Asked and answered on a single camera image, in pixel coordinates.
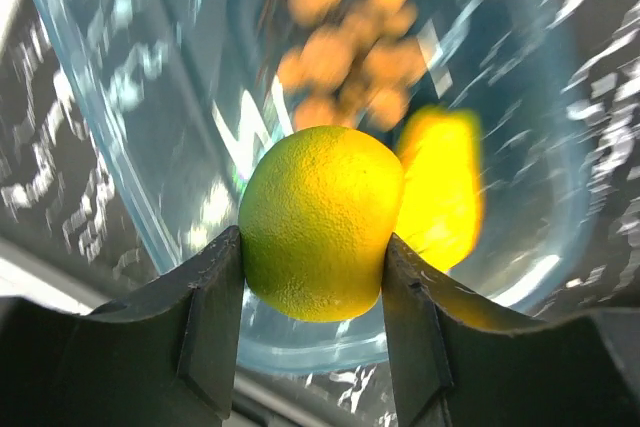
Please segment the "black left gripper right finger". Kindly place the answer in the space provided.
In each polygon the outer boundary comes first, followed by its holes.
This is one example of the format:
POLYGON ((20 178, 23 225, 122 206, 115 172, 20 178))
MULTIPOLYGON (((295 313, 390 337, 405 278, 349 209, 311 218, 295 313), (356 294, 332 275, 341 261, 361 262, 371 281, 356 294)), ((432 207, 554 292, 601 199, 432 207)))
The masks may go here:
POLYGON ((382 287, 402 426, 635 426, 639 313, 554 322, 502 307, 389 241, 382 287))

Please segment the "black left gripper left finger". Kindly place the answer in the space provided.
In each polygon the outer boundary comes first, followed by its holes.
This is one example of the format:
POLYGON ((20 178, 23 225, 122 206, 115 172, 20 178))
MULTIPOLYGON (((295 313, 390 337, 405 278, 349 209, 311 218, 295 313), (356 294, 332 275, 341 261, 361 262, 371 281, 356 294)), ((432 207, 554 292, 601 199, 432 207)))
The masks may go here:
POLYGON ((240 232, 78 315, 1 301, 5 426, 219 426, 231 413, 244 276, 240 232))

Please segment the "fake green yellow lime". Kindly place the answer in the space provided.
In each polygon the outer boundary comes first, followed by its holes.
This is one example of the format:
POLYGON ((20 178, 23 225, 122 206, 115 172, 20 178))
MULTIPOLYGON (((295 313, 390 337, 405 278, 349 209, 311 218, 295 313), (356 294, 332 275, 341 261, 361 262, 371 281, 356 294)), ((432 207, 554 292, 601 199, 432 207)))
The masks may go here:
POLYGON ((278 141, 239 208, 249 288, 297 320, 367 313, 380 295, 403 188, 399 159, 361 131, 318 126, 278 141))

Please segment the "fake brown longan cluster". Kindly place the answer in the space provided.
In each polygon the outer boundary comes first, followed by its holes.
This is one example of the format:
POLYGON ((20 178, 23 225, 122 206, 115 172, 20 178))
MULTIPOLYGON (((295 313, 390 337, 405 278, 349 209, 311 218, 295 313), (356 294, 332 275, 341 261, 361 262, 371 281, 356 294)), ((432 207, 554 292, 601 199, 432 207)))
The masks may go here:
POLYGON ((305 43, 286 52, 276 78, 286 93, 307 93, 293 127, 354 128, 362 115, 383 131, 409 107, 409 90, 427 72, 429 52, 409 31, 412 0, 287 0, 294 23, 309 29, 305 43))

